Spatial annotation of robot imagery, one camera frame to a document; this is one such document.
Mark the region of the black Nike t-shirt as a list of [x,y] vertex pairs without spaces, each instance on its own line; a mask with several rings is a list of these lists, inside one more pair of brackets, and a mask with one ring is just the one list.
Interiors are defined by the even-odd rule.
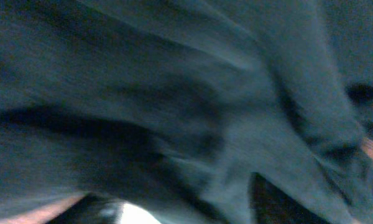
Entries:
[[373,1],[0,1],[0,219],[72,195],[256,223],[258,175],[373,223]]

